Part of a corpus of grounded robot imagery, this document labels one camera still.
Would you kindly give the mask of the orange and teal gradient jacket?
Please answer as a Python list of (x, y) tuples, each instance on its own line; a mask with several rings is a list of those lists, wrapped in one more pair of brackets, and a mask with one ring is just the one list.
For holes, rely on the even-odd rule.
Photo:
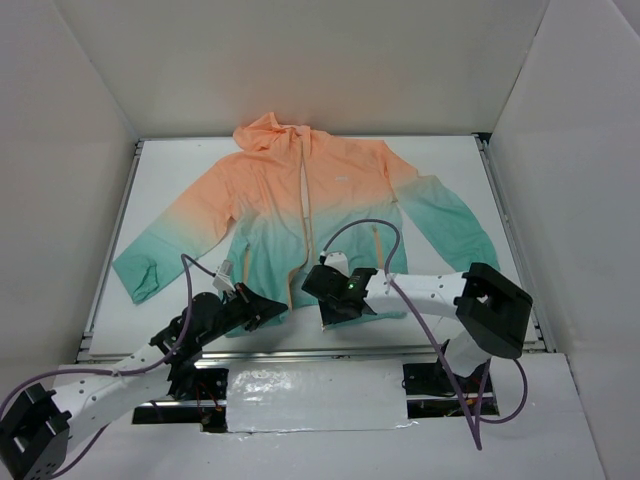
[(159, 293), (222, 240), (231, 278), (290, 309), (312, 306), (301, 286), (331, 246), (353, 268), (407, 271), (396, 239), (409, 218), (456, 272), (496, 265), (496, 250), (471, 209), (433, 175), (385, 142), (282, 125), (273, 114), (234, 132), (238, 151), (218, 160), (114, 260), (134, 303)]

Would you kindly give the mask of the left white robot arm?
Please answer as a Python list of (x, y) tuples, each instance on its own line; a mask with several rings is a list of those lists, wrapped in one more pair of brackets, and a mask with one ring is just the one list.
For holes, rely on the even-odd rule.
[(226, 301), (203, 292), (112, 367), (73, 368), (76, 381), (57, 389), (45, 389), (41, 379), (29, 381), (1, 409), (2, 463), (14, 479), (55, 478), (69, 451), (125, 413), (165, 396), (189, 396), (204, 346), (236, 328), (253, 331), (287, 309), (242, 283)]

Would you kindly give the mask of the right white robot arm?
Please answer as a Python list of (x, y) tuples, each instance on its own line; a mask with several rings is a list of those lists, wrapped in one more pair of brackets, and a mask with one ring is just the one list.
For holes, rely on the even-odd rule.
[(332, 266), (316, 265), (302, 290), (318, 301), (325, 326), (399, 312), (458, 321), (462, 332), (446, 341), (434, 370), (446, 391), (459, 390), (494, 357), (520, 359), (533, 305), (528, 293), (485, 263), (446, 275), (357, 268), (346, 276)]

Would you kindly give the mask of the aluminium table frame rail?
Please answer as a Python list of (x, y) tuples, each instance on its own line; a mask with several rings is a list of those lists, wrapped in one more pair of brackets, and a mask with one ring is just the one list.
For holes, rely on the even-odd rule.
[[(502, 273), (528, 293), (534, 291), (506, 214), (484, 135), (391, 136), (387, 145), (421, 174), (434, 174), (474, 211), (499, 256)], [(139, 140), (110, 241), (112, 260), (171, 201), (215, 161), (235, 152), (229, 137)], [(160, 294), (134, 305), (106, 263), (77, 354), (80, 363), (116, 362), (146, 344), (186, 304), (186, 288), (176, 280)], [(205, 361), (254, 359), (302, 361), (429, 354), (432, 348), (417, 321), (378, 320), (323, 330), (319, 310), (294, 311), (284, 324), (234, 338), (222, 337), (205, 349)]]

